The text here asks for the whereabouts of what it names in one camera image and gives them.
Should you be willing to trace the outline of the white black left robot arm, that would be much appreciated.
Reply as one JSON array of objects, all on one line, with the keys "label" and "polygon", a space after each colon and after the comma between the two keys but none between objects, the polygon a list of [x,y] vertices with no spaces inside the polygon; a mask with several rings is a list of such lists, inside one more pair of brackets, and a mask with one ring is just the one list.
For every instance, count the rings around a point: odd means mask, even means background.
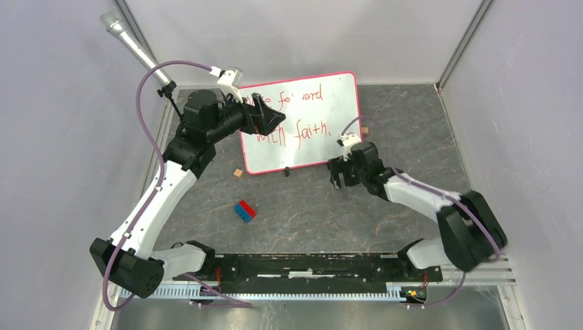
[{"label": "white black left robot arm", "polygon": [[123,224],[108,238],[95,239],[89,251],[106,283],[147,298],[167,281],[191,272],[208,280],[216,262],[213,250],[200,243],[155,251],[155,242],[186,192],[217,154],[215,145],[236,132],[267,136],[285,120],[259,93],[251,103],[235,96],[200,89],[183,108],[175,137],[162,153],[161,168]]}]

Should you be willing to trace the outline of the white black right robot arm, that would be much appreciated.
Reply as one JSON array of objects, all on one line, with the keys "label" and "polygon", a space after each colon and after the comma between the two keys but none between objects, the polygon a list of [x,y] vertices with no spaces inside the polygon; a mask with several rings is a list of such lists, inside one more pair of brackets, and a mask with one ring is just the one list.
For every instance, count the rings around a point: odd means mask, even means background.
[{"label": "white black right robot arm", "polygon": [[507,235],[481,193],[435,188],[385,166],[372,142],[344,136],[337,143],[342,155],[327,162],[335,188],[361,184],[370,195],[410,208],[438,225],[439,237],[401,249],[397,272],[403,279],[413,281],[432,266],[453,265],[471,272],[500,258]]}]

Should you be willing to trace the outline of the pink framed whiteboard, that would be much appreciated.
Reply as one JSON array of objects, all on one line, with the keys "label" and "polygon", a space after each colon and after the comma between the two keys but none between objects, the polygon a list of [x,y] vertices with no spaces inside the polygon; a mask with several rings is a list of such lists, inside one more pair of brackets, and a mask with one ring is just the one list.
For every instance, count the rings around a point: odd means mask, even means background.
[{"label": "pink framed whiteboard", "polygon": [[241,134],[245,169],[251,175],[324,164],[341,156],[341,132],[362,134],[358,84],[349,71],[244,86],[250,98],[260,94],[266,105],[286,118],[267,136]]}]

